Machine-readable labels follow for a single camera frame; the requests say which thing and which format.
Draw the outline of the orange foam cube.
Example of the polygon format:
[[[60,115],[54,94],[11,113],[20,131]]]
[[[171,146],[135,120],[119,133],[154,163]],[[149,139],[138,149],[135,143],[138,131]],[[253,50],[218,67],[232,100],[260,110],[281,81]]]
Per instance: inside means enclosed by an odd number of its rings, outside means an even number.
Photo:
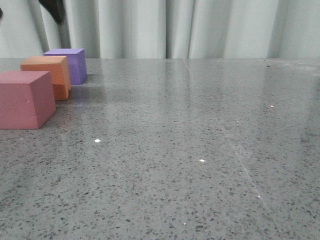
[[[55,100],[67,100],[71,90],[68,58],[66,56],[33,56],[20,64],[22,71],[49,71]]]

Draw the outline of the purple foam cube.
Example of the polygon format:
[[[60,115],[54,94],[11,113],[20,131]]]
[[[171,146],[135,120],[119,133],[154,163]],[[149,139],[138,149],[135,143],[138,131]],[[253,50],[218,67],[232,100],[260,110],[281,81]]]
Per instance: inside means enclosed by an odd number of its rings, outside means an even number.
[[[87,65],[84,48],[55,48],[44,56],[66,56],[71,85],[81,85],[87,79]]]

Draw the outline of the pale green curtain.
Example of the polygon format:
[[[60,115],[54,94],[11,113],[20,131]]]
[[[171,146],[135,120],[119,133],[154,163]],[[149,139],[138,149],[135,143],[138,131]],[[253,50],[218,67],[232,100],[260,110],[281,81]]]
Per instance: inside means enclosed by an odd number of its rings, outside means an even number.
[[[0,55],[83,48],[89,58],[318,58],[317,0],[36,0],[0,3]]]

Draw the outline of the pink foam cube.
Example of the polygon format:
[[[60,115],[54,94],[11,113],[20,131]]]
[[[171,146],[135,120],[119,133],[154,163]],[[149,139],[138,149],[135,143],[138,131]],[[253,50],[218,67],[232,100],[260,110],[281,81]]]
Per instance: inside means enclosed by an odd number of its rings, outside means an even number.
[[[0,128],[40,129],[55,113],[49,71],[6,71],[0,74]]]

